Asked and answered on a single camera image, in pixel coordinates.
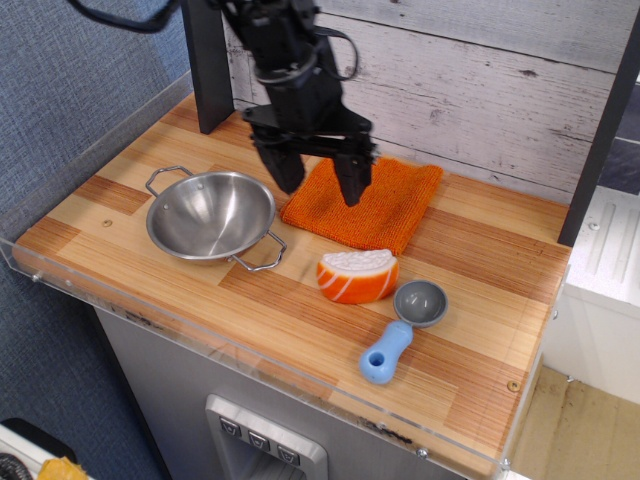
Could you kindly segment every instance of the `toy food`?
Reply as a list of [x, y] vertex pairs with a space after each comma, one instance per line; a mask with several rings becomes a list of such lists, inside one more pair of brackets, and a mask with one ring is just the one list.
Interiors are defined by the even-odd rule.
[[67, 457], [52, 458], [42, 465], [38, 480], [88, 480], [81, 467], [69, 461]]
[[393, 292], [398, 260], [390, 250], [327, 253], [318, 262], [320, 291], [339, 303], [368, 303]]

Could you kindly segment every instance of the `button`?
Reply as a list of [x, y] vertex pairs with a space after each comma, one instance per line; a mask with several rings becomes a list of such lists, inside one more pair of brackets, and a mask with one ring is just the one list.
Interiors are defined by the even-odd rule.
[[269, 446], [269, 440], [267, 440], [262, 435], [258, 435], [255, 432], [249, 431], [249, 441], [251, 442], [251, 445], [259, 448], [262, 451], [268, 452], [269, 450], [271, 450]]
[[227, 420], [224, 417], [220, 417], [220, 425], [222, 429], [232, 437], [240, 436], [240, 426], [233, 423], [231, 420]]
[[300, 465], [300, 455], [278, 445], [278, 456], [280, 460], [287, 462], [289, 465]]

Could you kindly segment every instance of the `blue ice cream scoop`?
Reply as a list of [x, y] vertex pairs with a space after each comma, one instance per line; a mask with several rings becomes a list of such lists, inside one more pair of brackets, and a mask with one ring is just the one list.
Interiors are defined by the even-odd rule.
[[400, 320], [387, 325], [382, 337], [360, 357], [360, 371], [370, 382], [388, 383], [396, 373], [402, 352], [413, 340], [413, 327], [431, 327], [442, 320], [448, 308], [447, 295], [435, 283], [414, 280], [395, 294], [393, 307]]

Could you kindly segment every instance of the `yellow object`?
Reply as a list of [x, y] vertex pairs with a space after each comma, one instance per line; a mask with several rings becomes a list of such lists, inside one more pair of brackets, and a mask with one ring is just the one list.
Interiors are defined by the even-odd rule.
[[433, 197], [443, 170], [381, 158], [372, 167], [371, 185], [360, 203], [348, 207], [333, 162], [325, 159], [282, 207], [290, 225], [361, 250], [389, 249], [401, 254]]
[[89, 477], [79, 465], [67, 457], [52, 458], [42, 464], [37, 480], [88, 480]]

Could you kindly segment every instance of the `wood plank wall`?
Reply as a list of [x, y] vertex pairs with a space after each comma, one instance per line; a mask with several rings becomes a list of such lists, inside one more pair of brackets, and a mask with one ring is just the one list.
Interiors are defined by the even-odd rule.
[[[385, 154], [569, 203], [640, 0], [317, 0]], [[351, 47], [332, 41], [338, 63]], [[227, 29], [236, 108], [268, 103]]]

